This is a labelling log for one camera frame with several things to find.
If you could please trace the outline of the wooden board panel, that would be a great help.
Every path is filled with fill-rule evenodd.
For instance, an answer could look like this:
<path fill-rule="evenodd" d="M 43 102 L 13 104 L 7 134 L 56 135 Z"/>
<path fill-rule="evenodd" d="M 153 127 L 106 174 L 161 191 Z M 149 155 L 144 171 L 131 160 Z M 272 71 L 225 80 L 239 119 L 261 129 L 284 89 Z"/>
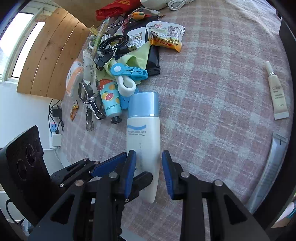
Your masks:
<path fill-rule="evenodd" d="M 63 8 L 48 16 L 23 66 L 16 91 L 62 100 L 66 77 L 89 29 Z"/>

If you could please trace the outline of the small white cream tube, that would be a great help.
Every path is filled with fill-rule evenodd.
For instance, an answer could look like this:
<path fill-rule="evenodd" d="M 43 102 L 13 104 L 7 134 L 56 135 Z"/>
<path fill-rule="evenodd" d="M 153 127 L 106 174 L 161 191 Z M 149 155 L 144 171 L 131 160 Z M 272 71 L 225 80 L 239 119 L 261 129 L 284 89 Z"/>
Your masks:
<path fill-rule="evenodd" d="M 273 102 L 274 119 L 281 120 L 284 118 L 288 118 L 290 115 L 288 112 L 283 87 L 281 85 L 279 77 L 274 73 L 274 70 L 269 61 L 265 61 L 264 64 L 268 73 L 268 83 L 271 99 Z"/>

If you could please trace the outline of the yellow snack packet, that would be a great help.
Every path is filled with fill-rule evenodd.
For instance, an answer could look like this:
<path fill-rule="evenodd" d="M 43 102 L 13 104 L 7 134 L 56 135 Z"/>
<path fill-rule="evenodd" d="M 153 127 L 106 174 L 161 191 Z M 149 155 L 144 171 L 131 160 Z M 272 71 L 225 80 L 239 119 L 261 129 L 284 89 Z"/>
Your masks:
<path fill-rule="evenodd" d="M 185 27 L 163 21 L 152 21 L 145 27 L 151 45 L 173 49 L 180 53 Z"/>

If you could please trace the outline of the red fabric pouch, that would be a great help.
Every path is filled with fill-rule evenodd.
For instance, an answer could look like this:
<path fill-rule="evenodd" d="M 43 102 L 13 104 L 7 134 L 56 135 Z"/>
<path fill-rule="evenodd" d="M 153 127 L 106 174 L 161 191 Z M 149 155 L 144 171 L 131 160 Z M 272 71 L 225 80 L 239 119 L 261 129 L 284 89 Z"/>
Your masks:
<path fill-rule="evenodd" d="M 107 17 L 115 17 L 124 13 L 130 13 L 132 10 L 141 6 L 140 0 L 117 0 L 96 10 L 96 20 L 102 21 Z"/>

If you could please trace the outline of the light green cleaning cloth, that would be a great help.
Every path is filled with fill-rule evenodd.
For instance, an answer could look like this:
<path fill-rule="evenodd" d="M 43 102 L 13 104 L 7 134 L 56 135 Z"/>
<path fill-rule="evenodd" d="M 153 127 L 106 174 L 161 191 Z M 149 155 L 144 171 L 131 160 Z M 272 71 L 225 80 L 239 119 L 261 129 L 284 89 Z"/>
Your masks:
<path fill-rule="evenodd" d="M 114 76 L 111 74 L 111 67 L 115 63 L 121 63 L 123 65 L 129 66 L 129 67 L 138 67 L 141 69 L 145 69 L 147 65 L 147 60 L 149 56 L 149 50 L 150 50 L 151 44 L 149 42 L 146 42 L 144 45 L 142 45 L 140 48 L 138 48 L 135 51 L 132 51 L 128 54 L 123 55 L 118 60 L 115 60 L 113 57 L 103 66 L 103 70 L 96 70 L 96 78 L 98 81 L 102 79 L 108 79 L 115 81 Z"/>

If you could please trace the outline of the blue white clip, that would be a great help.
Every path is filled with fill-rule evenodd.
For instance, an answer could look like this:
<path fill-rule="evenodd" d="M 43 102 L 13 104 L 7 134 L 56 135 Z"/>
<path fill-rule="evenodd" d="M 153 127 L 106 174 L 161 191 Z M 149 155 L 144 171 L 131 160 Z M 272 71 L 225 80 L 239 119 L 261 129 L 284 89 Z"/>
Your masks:
<path fill-rule="evenodd" d="M 110 72 L 117 82 L 119 94 L 124 97 L 132 96 L 137 87 L 135 82 L 146 80 L 149 75 L 144 69 L 125 66 L 121 63 L 114 64 Z"/>

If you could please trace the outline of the silver grey tube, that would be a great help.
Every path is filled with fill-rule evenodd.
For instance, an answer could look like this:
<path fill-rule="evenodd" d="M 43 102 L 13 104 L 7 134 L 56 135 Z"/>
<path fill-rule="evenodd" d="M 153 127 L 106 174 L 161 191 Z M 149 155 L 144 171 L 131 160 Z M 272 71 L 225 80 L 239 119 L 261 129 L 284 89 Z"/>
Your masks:
<path fill-rule="evenodd" d="M 283 137 L 279 133 L 273 133 L 266 165 L 255 190 L 246 204 L 246 208 L 250 213 L 255 213 L 271 189 L 280 171 L 287 145 L 288 138 Z"/>

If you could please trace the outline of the black wallet pouch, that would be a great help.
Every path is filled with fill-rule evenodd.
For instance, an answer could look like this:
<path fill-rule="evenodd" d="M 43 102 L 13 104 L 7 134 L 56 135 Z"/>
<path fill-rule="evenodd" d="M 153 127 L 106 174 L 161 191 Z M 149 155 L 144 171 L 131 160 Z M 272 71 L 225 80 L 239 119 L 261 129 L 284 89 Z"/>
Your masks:
<path fill-rule="evenodd" d="M 144 18 L 142 20 L 134 21 L 132 23 L 127 24 L 126 27 L 123 27 L 123 34 L 129 37 L 127 46 L 136 46 L 136 48 L 138 49 L 146 42 L 149 42 L 145 26 L 149 22 L 157 21 L 158 19 L 158 16 L 151 16 L 148 18 Z M 149 77 L 160 74 L 158 46 L 151 45 L 145 70 L 148 72 Z"/>

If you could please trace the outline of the white blue-capped lotion bottle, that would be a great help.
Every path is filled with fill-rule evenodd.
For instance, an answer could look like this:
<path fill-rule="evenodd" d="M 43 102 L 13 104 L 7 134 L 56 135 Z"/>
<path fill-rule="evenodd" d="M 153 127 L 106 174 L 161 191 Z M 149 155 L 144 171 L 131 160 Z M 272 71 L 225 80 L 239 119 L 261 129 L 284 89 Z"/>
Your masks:
<path fill-rule="evenodd" d="M 130 97 L 126 150 L 134 150 L 137 154 L 136 175 L 144 171 L 153 175 L 151 184 L 140 191 L 143 200 L 153 203 L 158 188 L 161 162 L 159 95 L 156 92 L 139 92 Z"/>

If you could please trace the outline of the silver carabiner clip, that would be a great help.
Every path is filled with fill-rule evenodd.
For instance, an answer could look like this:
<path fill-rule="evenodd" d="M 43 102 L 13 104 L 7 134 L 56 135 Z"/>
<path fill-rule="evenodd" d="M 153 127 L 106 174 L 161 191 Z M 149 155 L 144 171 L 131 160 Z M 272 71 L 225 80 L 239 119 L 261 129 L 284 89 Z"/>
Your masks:
<path fill-rule="evenodd" d="M 79 83 L 78 88 L 79 99 L 86 105 L 86 131 L 94 130 L 93 116 L 97 120 L 104 120 L 106 118 L 105 110 L 101 97 L 95 94 L 90 84 L 85 81 Z"/>

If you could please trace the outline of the fruit-print teal tube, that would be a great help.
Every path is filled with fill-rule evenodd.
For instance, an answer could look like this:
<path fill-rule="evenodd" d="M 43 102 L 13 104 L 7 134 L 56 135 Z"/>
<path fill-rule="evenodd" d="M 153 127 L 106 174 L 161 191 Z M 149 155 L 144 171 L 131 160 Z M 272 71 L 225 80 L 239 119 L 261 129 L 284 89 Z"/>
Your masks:
<path fill-rule="evenodd" d="M 100 80 L 99 93 L 106 116 L 109 118 L 119 117 L 122 111 L 117 83 L 108 79 Z"/>

